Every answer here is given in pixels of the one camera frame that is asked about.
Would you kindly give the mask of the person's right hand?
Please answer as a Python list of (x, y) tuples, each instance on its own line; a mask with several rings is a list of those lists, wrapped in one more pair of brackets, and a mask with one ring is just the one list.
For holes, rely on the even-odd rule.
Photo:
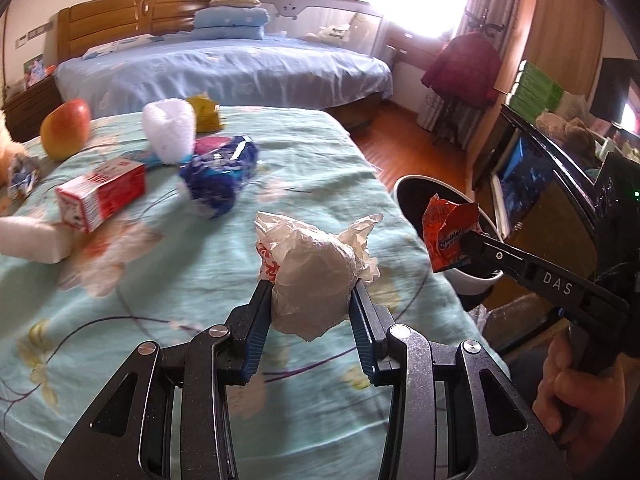
[(561, 402), (584, 416), (579, 430), (563, 441), (575, 479), (639, 477), (639, 395), (627, 392), (627, 378), (639, 362), (622, 354), (608, 376), (573, 370), (567, 336), (557, 334), (542, 368), (533, 411), (549, 434), (561, 429)]

